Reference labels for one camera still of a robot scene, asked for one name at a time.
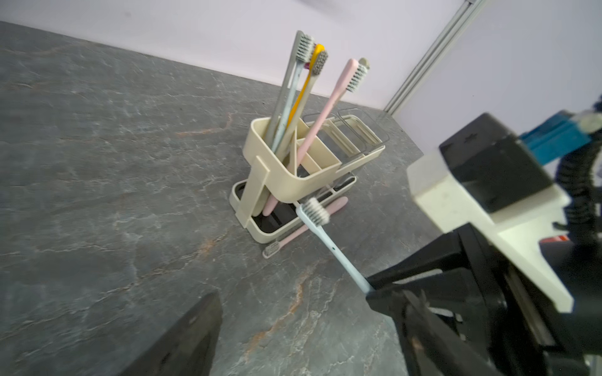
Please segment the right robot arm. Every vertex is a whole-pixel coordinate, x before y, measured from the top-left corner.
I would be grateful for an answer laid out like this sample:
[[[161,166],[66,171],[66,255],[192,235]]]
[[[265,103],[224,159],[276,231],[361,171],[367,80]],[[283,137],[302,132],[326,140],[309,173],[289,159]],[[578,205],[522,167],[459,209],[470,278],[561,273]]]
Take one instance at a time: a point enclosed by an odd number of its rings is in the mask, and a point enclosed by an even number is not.
[[[488,113],[408,171],[441,235],[368,279],[410,375],[601,373],[601,106]]]

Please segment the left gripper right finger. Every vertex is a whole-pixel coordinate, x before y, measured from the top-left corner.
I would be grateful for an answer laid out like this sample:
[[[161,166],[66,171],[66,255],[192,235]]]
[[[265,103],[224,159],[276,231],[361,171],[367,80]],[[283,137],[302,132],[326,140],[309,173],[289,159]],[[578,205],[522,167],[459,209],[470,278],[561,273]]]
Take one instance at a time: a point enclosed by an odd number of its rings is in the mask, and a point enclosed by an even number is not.
[[[500,374],[409,291],[393,293],[392,317],[408,374]]]

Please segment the light blue toothbrush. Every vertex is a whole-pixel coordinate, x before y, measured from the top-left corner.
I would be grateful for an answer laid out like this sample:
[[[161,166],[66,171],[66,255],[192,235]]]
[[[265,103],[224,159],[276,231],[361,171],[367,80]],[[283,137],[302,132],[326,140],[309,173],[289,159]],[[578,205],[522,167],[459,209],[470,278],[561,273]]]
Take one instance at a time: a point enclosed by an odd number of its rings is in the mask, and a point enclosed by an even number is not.
[[[350,275],[354,283],[356,283],[356,285],[365,295],[374,291],[374,288],[370,285],[370,283],[368,283],[366,278],[359,272],[359,270],[346,257],[346,255],[343,254],[340,248],[324,230],[324,225],[330,222],[331,215],[318,201],[318,199],[312,197],[306,202],[302,203],[302,205],[296,209],[296,214],[308,228],[308,230],[317,236],[318,239],[335,256],[341,266]]]

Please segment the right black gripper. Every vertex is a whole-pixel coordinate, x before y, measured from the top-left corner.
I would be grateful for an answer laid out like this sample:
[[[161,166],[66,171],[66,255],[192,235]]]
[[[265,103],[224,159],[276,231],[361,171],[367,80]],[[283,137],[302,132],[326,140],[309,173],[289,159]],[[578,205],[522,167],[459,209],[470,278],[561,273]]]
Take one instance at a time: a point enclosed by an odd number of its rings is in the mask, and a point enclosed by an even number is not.
[[[552,268],[573,298],[570,313],[560,313],[470,224],[368,277],[378,290],[366,300],[372,310],[393,321],[393,293],[409,291],[500,374],[600,374],[601,247],[544,241],[539,250],[545,266]],[[491,334],[472,272],[459,268],[469,265],[491,311]],[[392,284],[435,269],[447,272]]]

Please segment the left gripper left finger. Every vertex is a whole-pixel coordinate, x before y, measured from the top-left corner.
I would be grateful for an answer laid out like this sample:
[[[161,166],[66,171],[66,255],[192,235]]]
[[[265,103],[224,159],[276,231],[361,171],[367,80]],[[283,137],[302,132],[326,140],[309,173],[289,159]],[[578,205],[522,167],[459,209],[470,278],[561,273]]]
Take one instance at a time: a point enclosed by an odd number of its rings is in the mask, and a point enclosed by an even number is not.
[[[122,375],[208,375],[223,322],[219,293],[205,295]]]

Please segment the grey-green toothbrush vertical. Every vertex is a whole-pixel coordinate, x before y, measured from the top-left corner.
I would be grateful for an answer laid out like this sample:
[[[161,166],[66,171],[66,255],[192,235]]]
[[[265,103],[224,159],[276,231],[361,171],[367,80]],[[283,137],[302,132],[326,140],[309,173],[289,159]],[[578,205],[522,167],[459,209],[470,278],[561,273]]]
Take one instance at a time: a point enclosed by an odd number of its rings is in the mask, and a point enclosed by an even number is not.
[[[282,85],[280,87],[280,91],[278,94],[277,103],[276,103],[274,111],[271,115],[271,119],[268,123],[267,129],[266,129],[266,132],[265,132],[264,138],[263,138],[263,140],[265,141],[266,145],[268,145],[268,147],[270,147],[272,145],[273,140],[274,140],[274,134],[275,134],[275,130],[277,127],[277,120],[278,120],[278,117],[280,114],[281,106],[284,105],[284,101],[285,101],[285,91],[288,89],[288,83],[290,82],[290,78],[293,73],[293,67],[296,62],[297,52],[299,50],[299,47],[301,47],[301,41],[302,41],[304,35],[305,34],[302,31],[296,32],[296,37],[295,37],[295,40],[293,43],[293,48],[291,50],[287,69],[285,72],[285,77],[282,81]]]

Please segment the pink toothbrush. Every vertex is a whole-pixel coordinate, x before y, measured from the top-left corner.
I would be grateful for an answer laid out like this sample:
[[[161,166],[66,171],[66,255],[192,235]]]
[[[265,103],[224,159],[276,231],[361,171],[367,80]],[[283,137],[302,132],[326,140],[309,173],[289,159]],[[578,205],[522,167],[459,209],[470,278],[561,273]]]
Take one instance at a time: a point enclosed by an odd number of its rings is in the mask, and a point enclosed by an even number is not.
[[[369,70],[361,67],[356,59],[348,60],[337,83],[335,84],[332,94],[319,114],[318,119],[310,128],[307,136],[304,138],[303,143],[297,148],[296,160],[290,161],[289,167],[293,172],[297,172],[297,169],[307,155],[312,143],[317,138],[318,132],[323,126],[328,115],[333,110],[334,106],[342,99],[346,92],[355,92],[358,89]]]
[[[347,197],[337,198],[330,205],[328,205],[326,207],[326,211],[330,215],[333,215],[337,211],[342,209],[348,203],[348,201],[349,201],[349,199]],[[278,253],[283,247],[285,247],[287,244],[294,241],[296,238],[298,238],[301,234],[303,234],[307,230],[308,230],[307,226],[302,225],[301,227],[299,227],[297,230],[294,230],[286,237],[284,237],[278,241],[272,242],[267,247],[265,247],[265,249],[263,249],[263,252],[262,252],[263,258],[265,258],[265,259],[271,258],[273,255]]]

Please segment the light blue toothbrush vertical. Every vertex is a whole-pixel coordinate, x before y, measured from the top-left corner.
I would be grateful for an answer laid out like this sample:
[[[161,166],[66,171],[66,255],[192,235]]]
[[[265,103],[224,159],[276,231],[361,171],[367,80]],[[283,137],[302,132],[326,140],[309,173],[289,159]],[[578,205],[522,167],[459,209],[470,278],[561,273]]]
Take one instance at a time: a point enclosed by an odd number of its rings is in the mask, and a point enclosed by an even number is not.
[[[279,105],[280,118],[274,131],[274,139],[271,143],[271,151],[276,153],[277,148],[282,142],[285,127],[288,122],[288,116],[291,114],[293,100],[298,87],[298,81],[301,72],[308,64],[314,53],[314,39],[302,31],[297,31],[296,40],[293,46],[289,66],[291,73],[285,75],[284,83],[284,104]]]

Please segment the yellow toothbrush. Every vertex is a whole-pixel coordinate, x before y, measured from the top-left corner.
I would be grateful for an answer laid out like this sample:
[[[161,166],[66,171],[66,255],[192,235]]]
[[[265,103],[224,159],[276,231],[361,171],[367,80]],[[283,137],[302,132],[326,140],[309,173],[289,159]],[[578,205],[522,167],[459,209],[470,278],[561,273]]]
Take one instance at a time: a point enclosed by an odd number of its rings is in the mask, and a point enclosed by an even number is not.
[[[304,111],[307,100],[309,99],[313,86],[317,81],[319,75],[321,74],[328,57],[329,55],[324,45],[317,44],[314,49],[314,54],[308,65],[309,72],[306,77],[306,81],[304,82],[304,86],[302,87],[302,90],[297,97],[293,109],[291,109],[291,113],[288,118],[287,128],[289,128],[290,125],[295,124],[299,120],[302,112]]]

